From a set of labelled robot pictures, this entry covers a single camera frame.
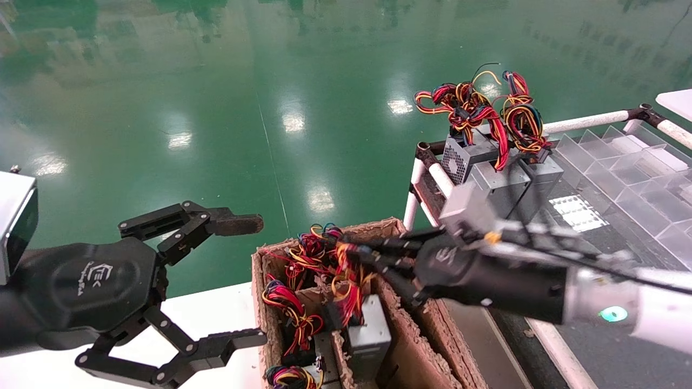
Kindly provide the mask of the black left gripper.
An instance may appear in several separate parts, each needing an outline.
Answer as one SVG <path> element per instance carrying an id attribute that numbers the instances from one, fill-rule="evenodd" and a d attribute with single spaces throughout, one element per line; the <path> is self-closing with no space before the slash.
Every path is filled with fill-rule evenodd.
<path id="1" fill-rule="evenodd" d="M 192 201 L 124 220 L 111 244 L 75 243 L 27 251 L 19 261 L 19 330 L 30 333 L 105 333 L 76 366 L 93 377 L 144 388 L 178 388 L 203 370 L 226 367 L 237 350 L 267 344 L 260 329 L 210 334 L 193 340 L 160 310 L 166 270 L 211 236 L 261 232 L 261 214 L 237 215 Z M 168 234 L 157 252 L 145 241 Z M 161 367 L 110 355 L 146 328 L 177 349 Z"/>

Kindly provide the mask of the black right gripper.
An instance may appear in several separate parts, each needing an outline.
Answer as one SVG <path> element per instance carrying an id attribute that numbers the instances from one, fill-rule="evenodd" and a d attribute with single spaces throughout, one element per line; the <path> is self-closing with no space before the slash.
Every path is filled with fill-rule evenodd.
<path id="1" fill-rule="evenodd" d="M 512 263 L 464 250 L 453 244 L 445 230 L 380 237 L 347 234 L 346 245 L 351 258 L 415 259 L 415 274 L 410 264 L 376 264 L 378 274 L 408 310 L 432 299 L 448 299 L 552 324 L 564 322 L 565 267 Z"/>

